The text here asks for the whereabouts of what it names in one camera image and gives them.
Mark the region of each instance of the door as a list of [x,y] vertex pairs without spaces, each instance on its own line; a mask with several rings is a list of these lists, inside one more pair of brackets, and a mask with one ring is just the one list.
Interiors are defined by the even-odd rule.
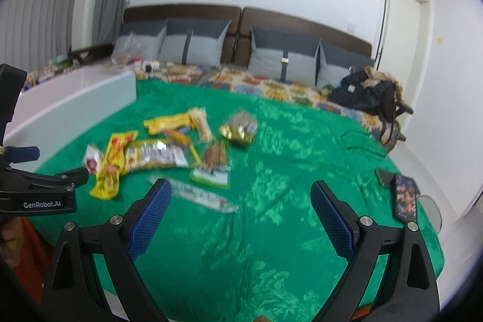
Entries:
[[386,0],[376,68],[398,79],[404,89],[403,98],[408,96],[406,87],[416,52],[420,19],[421,4],[417,0]]

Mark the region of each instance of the brown headboard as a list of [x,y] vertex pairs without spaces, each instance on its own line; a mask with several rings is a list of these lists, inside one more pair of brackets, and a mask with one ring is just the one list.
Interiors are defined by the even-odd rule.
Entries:
[[221,53],[221,63],[231,63],[241,15],[242,9],[238,6],[168,4],[127,8],[124,11],[123,21],[165,20],[166,18],[210,18],[217,20],[231,20],[231,24],[228,27],[225,41],[223,43],[223,52]]
[[351,36],[348,33],[288,14],[258,8],[244,8],[241,15],[240,26],[238,28],[240,36],[238,38],[234,58],[234,63],[236,65],[248,66],[250,55],[252,53],[252,26],[320,37],[322,42],[333,44],[339,48],[351,51],[352,53],[369,57],[371,56],[371,44]]

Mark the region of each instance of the green fabric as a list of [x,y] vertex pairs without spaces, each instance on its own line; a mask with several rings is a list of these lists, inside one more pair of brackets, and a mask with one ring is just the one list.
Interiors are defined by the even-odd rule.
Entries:
[[[213,132],[236,110],[260,122],[247,149],[230,148],[230,188],[212,191],[239,205],[223,215],[173,198],[148,252],[136,267],[165,314],[183,322],[247,322],[258,315],[272,321],[308,321],[341,277],[346,261],[338,257],[313,211],[311,184],[325,180],[358,215],[380,225],[402,226],[392,217],[390,191],[381,188],[375,168],[397,171],[374,139],[354,120],[293,104],[209,88],[139,81],[136,103],[110,116],[62,149],[40,172],[77,167],[85,147],[105,149],[112,132],[139,130],[142,121],[204,107]],[[33,218],[54,244],[69,220],[81,226],[122,214],[149,189],[146,177],[160,174],[189,182],[189,170],[129,174],[119,196],[100,201],[89,196],[94,180],[77,192],[76,214]],[[443,252],[426,214],[418,206],[418,224],[437,275]],[[102,257],[96,259],[104,287],[114,291]],[[380,257],[363,304],[370,303],[382,277]]]

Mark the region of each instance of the cushion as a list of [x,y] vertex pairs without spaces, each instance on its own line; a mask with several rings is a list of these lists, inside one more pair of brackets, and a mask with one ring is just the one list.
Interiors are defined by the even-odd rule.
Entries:
[[122,24],[111,57],[115,59],[119,55],[133,51],[132,55],[136,58],[141,58],[143,61],[155,61],[158,59],[165,34],[166,20]]
[[352,53],[332,44],[320,44],[320,69],[317,76],[317,89],[326,85],[335,87],[341,84],[341,79],[350,74],[349,68],[359,71],[366,66],[373,66],[374,61],[368,56]]
[[223,41],[230,23],[226,20],[168,18],[159,60],[220,66]]
[[252,55],[248,71],[281,81],[282,58],[288,59],[286,82],[315,86],[320,39],[252,27]]

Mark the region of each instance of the silver bolt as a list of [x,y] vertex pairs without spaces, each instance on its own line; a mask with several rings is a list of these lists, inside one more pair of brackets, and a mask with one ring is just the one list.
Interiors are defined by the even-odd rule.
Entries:
[[112,224],[112,225],[119,225],[120,223],[122,223],[122,216],[117,214],[115,216],[112,216],[109,220],[109,222]]
[[374,221],[369,216],[362,216],[361,217],[361,224],[365,225],[366,227],[370,227],[373,224],[373,222]]
[[412,232],[416,232],[419,229],[418,225],[412,221],[408,222],[408,228],[412,230]]
[[66,224],[64,225],[64,229],[66,231],[71,231],[74,228],[75,228],[75,222],[72,222],[72,221],[66,222]]

